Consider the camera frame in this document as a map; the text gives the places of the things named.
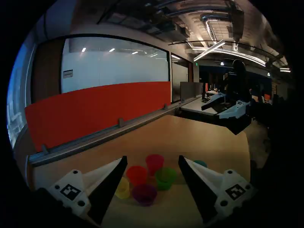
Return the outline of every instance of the yellow cup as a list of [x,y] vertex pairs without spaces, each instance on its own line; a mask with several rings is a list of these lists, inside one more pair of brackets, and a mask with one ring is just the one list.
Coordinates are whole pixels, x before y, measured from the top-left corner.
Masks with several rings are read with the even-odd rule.
[[127,199],[130,196],[129,182],[126,178],[121,178],[119,185],[115,191],[115,195],[119,199]]

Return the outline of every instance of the fluorescent light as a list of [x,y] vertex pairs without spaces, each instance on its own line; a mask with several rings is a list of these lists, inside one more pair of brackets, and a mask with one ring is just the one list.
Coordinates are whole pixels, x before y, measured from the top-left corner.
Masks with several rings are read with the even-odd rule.
[[[205,48],[205,47],[193,47],[192,50],[195,50],[195,51],[204,51],[204,50],[207,50],[207,48]],[[214,52],[214,53],[224,53],[224,54],[228,54],[228,55],[234,55],[234,56],[237,56],[237,57],[241,57],[241,58],[250,60],[252,62],[255,62],[257,64],[260,64],[263,67],[265,67],[265,64],[266,64],[266,62],[264,62],[263,60],[261,60],[261,59],[259,59],[257,57],[254,57],[254,56],[251,56],[251,55],[246,55],[246,54],[239,53],[239,52],[228,51],[228,50],[221,50],[221,49],[215,49],[212,52]]]
[[176,59],[180,59],[179,57],[177,57],[175,55],[171,55],[171,57],[176,58]]
[[198,56],[196,56],[193,61],[197,61],[200,58],[203,58],[205,55],[207,55],[208,53],[212,52],[214,49],[223,46],[225,44],[224,40],[221,40],[220,42],[217,42],[215,45],[213,45],[212,47],[208,48],[206,51],[204,51],[203,53],[199,54]]
[[192,46],[189,42],[187,42],[187,44],[188,44],[191,48],[193,48],[193,46]]
[[288,72],[288,73],[291,72],[289,68],[280,68],[280,71],[281,72]]
[[234,51],[237,51],[238,50],[238,46],[239,46],[239,44],[237,43],[233,43],[233,50]]

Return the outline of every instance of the plastic cup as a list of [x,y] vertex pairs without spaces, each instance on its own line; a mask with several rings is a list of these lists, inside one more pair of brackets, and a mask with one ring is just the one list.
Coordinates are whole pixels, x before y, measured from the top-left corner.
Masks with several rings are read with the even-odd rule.
[[147,183],[148,171],[142,166],[131,166],[126,174],[133,186]]
[[176,179],[176,171],[171,168],[161,168],[155,173],[158,190],[168,190]]
[[156,188],[148,184],[141,184],[133,188],[133,198],[142,206],[151,206],[157,196]]
[[115,195],[119,199],[127,199],[130,196],[129,182],[126,178],[121,178],[119,185],[115,191]]
[[163,167],[164,157],[159,154],[151,154],[146,157],[150,176],[154,176],[155,172]]
[[204,166],[204,167],[208,168],[208,167],[207,167],[206,162],[204,162],[204,161],[201,161],[201,160],[195,160],[194,162],[195,162],[195,163],[197,163],[197,164],[199,164],[199,165],[202,165],[202,166]]

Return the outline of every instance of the pink cup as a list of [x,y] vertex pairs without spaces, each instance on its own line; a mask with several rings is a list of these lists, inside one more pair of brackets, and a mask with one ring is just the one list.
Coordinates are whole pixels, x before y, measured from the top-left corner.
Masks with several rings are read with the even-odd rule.
[[155,172],[163,167],[164,157],[159,154],[151,154],[146,157],[150,176],[154,176]]

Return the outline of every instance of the office desk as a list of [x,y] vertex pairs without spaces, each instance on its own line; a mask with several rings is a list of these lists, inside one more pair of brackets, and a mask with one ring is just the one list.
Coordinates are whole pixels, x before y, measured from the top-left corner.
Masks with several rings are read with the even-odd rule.
[[170,190],[158,191],[151,207],[141,207],[133,199],[120,200],[114,196],[102,227],[202,226],[201,216],[178,166],[179,155],[203,160],[210,169],[220,173],[234,169],[248,181],[250,179],[249,148],[244,132],[234,135],[225,127],[163,116],[102,145],[34,168],[34,185],[47,188],[72,169],[86,173],[123,155],[128,156],[128,167],[146,166],[145,157],[149,154],[164,156],[164,165],[177,171],[176,182]]
[[213,109],[213,108],[208,108],[204,111],[202,111],[202,106],[205,103],[202,102],[202,98],[198,98],[188,104],[185,104],[183,106],[181,106],[180,109],[185,110],[185,111],[189,111],[189,112],[196,112],[196,113],[201,113],[201,114],[205,114],[205,115],[214,115],[217,114],[217,112]]

